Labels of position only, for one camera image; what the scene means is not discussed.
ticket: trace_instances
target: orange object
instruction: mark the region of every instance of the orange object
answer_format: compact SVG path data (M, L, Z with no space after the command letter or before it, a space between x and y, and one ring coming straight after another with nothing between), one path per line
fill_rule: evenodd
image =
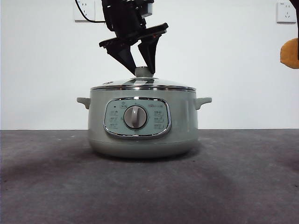
M292 69L299 69L298 38L292 39L282 46L280 62Z

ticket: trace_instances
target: pot handle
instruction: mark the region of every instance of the pot handle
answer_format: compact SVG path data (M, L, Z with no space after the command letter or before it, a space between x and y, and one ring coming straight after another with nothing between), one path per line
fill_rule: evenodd
M207 104L207 103L211 103L211 102L212 102L211 97L197 98L197 99L195 99L195 108L196 108L196 110L199 110L203 104Z
M86 109L89 109L90 106L90 98L82 98L82 97L78 97L77 98L77 102L84 104Z

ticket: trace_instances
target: stainless steel rim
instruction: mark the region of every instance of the stainless steel rim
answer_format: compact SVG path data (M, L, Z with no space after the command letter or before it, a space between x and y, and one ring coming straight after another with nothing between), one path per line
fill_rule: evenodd
M93 87L93 90L104 90L104 91L117 91L117 90L152 90L152 91L181 91L181 92L193 92L196 93L196 89L192 87L183 87L180 86L102 86L102 87Z

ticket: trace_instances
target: black cable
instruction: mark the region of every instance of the black cable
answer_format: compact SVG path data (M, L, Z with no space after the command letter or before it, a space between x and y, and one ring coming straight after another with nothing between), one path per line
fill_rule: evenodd
M88 19L88 18L84 15L84 13L82 12L82 9L81 9L80 6L79 6L78 0L75 0L75 2L76 2L76 5L77 5L77 7L78 7L80 13L81 13L82 16L84 17L84 19L86 19L86 20L89 21L89 22L93 22L93 23L106 23L106 21L94 21L94 20L90 20L90 19Z

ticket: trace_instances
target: power outlet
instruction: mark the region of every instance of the power outlet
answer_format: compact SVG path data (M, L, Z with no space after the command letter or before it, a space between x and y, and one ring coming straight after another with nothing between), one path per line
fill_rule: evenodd
M94 0L78 0L78 4L89 20L95 20L95 1ZM87 22L87 20L80 13L77 4L74 2L73 6L74 20L76 22Z
M289 1L277 3L277 22L295 23L297 21L296 9Z

